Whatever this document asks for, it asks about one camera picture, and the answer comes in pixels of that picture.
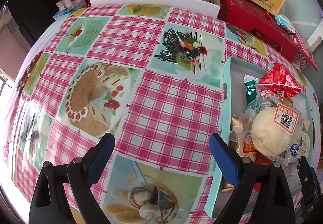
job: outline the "white furniture edge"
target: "white furniture edge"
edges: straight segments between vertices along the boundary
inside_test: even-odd
[[[92,6],[109,4],[156,4],[190,10],[211,17],[217,17],[220,6],[200,0],[90,0]]]
[[[307,42],[310,45],[312,51],[314,51],[322,41],[323,41],[323,19],[316,27],[312,35],[308,38]]]

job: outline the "table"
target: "table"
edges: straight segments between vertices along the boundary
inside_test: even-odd
[[[31,201],[45,160],[69,163],[108,131],[115,152],[91,190],[113,223],[134,210],[125,192],[143,182],[171,194],[178,212],[172,223],[213,223],[203,210],[213,178],[208,137],[219,131],[222,66],[231,56],[265,70],[282,63],[296,76],[312,107],[316,168],[319,109],[310,82],[268,45],[254,40],[250,47],[259,53],[229,29],[214,17],[158,5],[103,5],[71,14],[39,48],[43,53],[11,104],[4,155],[15,185]]]

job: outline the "round bun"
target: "round bun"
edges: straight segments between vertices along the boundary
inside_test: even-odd
[[[274,107],[261,110],[251,127],[252,143],[265,156],[281,154],[291,140],[291,135],[274,122],[275,113]]]

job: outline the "triangular red package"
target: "triangular red package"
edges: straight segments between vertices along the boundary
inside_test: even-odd
[[[282,64],[274,64],[274,67],[261,79],[259,85],[281,97],[288,98],[301,92],[295,77]]]

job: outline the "checkered tablecloth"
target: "checkered tablecloth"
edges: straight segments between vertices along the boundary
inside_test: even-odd
[[[85,54],[57,52],[55,49],[78,18],[68,18],[49,44],[43,48],[50,53],[45,67],[37,79],[31,96],[24,93],[16,101],[12,120],[12,139],[7,142],[14,147],[13,180],[19,190],[31,201],[39,175],[28,159],[24,159],[19,147],[20,129],[28,103],[33,101],[52,118],[51,133],[46,147],[46,159],[54,165],[70,163],[76,156],[84,156],[96,145],[97,138],[67,124],[58,112],[62,99],[83,61],[99,60],[114,65],[128,66],[139,70],[139,78],[132,81],[133,95],[125,107],[118,132],[115,154],[140,161],[160,170],[181,172],[203,177],[201,193],[189,213],[189,223],[213,223],[204,205],[213,177],[210,176],[211,153],[208,137],[220,128],[222,87],[211,88],[192,82],[187,77],[156,72],[149,63],[160,45],[166,24],[190,27],[217,36],[223,41],[224,60],[229,57],[250,62],[267,71],[270,63],[282,63],[294,74],[293,67],[284,57],[266,45],[268,57],[228,40],[224,22],[201,13],[179,8],[170,8],[166,18],[139,15],[121,15],[124,5],[90,7],[80,18],[109,16],[107,23]],[[109,160],[99,182],[91,191],[98,203],[107,193],[110,167]],[[69,185],[65,185],[68,201],[77,207]],[[250,214],[240,223],[246,223]]]

